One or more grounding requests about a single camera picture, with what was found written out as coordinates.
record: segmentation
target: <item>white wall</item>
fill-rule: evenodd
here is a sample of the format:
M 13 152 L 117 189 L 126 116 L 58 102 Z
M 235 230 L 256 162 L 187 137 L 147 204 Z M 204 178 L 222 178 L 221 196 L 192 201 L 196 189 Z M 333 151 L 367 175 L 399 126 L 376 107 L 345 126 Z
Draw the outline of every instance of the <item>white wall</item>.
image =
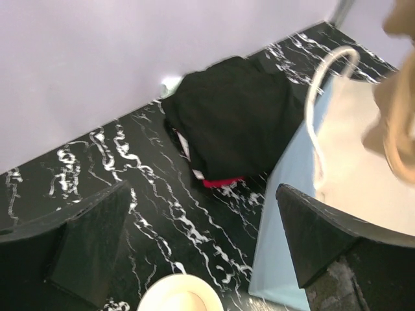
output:
M 411 49 L 408 38 L 388 37 L 382 29 L 383 20 L 392 10 L 395 0 L 355 0 L 340 30 L 399 67 Z
M 144 105 L 161 79 L 250 54 L 336 0 L 2 0 L 0 173 Z

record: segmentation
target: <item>gift bag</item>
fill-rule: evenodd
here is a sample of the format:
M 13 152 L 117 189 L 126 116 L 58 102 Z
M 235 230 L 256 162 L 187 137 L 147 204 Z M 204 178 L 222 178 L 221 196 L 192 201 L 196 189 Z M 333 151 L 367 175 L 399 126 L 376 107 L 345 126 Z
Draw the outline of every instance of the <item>gift bag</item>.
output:
M 345 70 L 332 76 L 314 104 L 324 75 L 339 58 Z M 382 109 L 374 85 L 351 80 L 359 54 L 340 47 L 318 66 L 305 102 L 305 120 L 277 163 L 267 185 L 250 293 L 308 310 L 298 288 L 275 199 L 286 183 L 363 222 L 415 235 L 415 144 L 410 139 L 414 105 L 411 72 L 405 62 Z

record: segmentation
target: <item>light blue bag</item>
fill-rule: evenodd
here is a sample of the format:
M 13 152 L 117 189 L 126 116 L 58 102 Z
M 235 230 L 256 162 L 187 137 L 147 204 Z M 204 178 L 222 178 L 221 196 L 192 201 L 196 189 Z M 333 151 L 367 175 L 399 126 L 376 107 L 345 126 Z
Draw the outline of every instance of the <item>light blue bag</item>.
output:
M 333 53 L 347 54 L 350 49 L 342 47 L 333 51 Z M 322 66 L 328 68 L 330 63 L 323 61 Z M 319 71 L 323 72 L 324 70 L 319 68 L 316 72 Z M 313 80 L 316 80 L 315 82 L 318 85 L 321 79 L 322 76 L 318 77 L 317 75 Z M 323 95 L 316 101 L 313 120 L 316 132 L 322 124 L 329 107 L 332 87 L 333 81 L 330 78 L 324 88 Z M 276 191 L 279 184 L 286 183 L 309 196 L 315 197 L 316 191 L 313 181 L 313 144 L 307 132 L 306 123 L 303 122 L 268 179 L 265 205 L 255 251 L 254 269 L 249 287 L 251 295 L 301 311 L 309 311 L 310 308 L 305 290 L 298 288 L 294 265 L 276 200 Z

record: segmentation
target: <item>white rope handle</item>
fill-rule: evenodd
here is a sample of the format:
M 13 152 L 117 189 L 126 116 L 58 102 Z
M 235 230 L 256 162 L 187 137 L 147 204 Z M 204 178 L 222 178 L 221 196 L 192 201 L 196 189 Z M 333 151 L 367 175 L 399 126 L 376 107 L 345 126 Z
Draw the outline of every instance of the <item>white rope handle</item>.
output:
M 313 144 L 314 152 L 318 161 L 318 165 L 320 166 L 320 173 L 318 175 L 319 178 L 314 184 L 316 190 L 318 190 L 326 181 L 326 162 L 324 159 L 324 153 L 320 145 L 318 144 L 317 135 L 314 131 L 314 104 L 316 101 L 318 89 L 331 64 L 339 58 L 346 55 L 350 55 L 351 60 L 346 64 L 346 67 L 343 69 L 340 75 L 346 78 L 350 78 L 350 76 L 353 74 L 353 71 L 359 64 L 360 55 L 355 49 L 351 47 L 338 47 L 337 49 L 331 51 L 331 53 L 327 54 L 326 57 L 320 63 L 320 65 L 317 67 L 317 70 L 311 81 L 311 85 L 307 92 L 307 98 L 305 99 L 305 128 L 307 129 L 307 133 L 310 136 L 311 143 Z

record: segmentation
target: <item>black cloth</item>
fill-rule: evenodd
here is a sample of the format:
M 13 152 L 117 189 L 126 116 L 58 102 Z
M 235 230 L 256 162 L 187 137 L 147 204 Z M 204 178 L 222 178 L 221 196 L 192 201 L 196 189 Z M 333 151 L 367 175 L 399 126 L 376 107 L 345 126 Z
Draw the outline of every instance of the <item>black cloth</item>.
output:
M 285 73 L 236 56 L 186 75 L 161 106 L 189 143 L 191 168 L 219 180 L 274 168 L 301 122 L 295 101 Z

